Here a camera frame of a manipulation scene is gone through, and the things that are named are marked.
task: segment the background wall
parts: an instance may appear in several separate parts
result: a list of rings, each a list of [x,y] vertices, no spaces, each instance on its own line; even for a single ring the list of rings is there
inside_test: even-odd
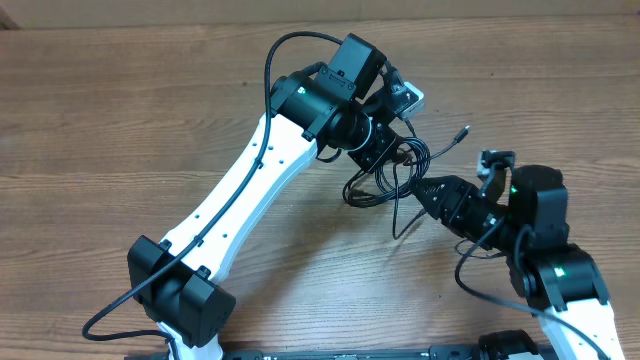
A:
[[[20,28],[622,15],[640,0],[0,0]]]

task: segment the wooden table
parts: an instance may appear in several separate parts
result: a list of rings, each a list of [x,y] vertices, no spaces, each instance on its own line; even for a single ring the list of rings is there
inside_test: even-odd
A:
[[[571,240],[597,261],[627,359],[640,357],[640,18],[485,18],[0,32],[0,358],[121,359],[157,338],[91,343],[80,328],[129,288],[126,253],[160,240],[224,175],[263,111],[265,55],[310,29],[374,43],[427,93],[414,121],[437,150],[431,176],[475,177],[476,153],[562,169]],[[273,77],[335,46],[292,40]],[[348,157],[286,188],[224,288],[233,348],[328,350],[475,342],[537,322],[471,298],[453,280],[457,238],[425,219],[390,235],[392,204],[355,209]],[[401,203],[400,223],[416,211]],[[503,261],[465,281],[516,299]],[[153,328],[130,302],[96,331]]]

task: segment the cable tip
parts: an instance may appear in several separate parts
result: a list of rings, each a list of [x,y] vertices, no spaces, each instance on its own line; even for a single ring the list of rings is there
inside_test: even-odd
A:
[[[469,129],[471,129],[471,125],[467,125],[464,128],[462,128],[462,130],[460,130],[458,135],[456,135],[456,137],[453,138],[453,141],[456,144],[462,141],[467,135],[469,135]]]

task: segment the wooden surface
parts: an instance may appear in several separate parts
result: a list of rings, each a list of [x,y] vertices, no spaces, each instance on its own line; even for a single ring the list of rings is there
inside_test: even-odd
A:
[[[631,15],[640,0],[0,0],[20,28]]]
[[[597,261],[628,359],[640,358],[640,19],[494,18],[0,33],[0,358],[118,359],[155,338],[90,343],[82,324],[129,288],[126,253],[159,240],[224,175],[263,109],[273,41],[309,29],[373,42],[427,93],[414,121],[433,150],[469,137],[430,175],[474,179],[483,148],[562,169],[571,240]],[[292,40],[273,77],[333,44]],[[474,342],[527,314],[466,295],[457,238],[425,219],[402,241],[391,204],[350,208],[348,157],[286,188],[225,289],[234,348],[327,350]],[[417,210],[401,203],[400,222]],[[473,287],[515,299],[504,263],[471,261]],[[153,328],[127,303],[98,331]]]

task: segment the green indicator light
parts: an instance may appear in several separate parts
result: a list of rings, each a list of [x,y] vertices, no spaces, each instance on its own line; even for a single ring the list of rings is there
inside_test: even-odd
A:
[[[557,277],[563,277],[567,275],[567,273],[565,273],[564,269],[561,267],[553,268],[553,271],[555,271]]]

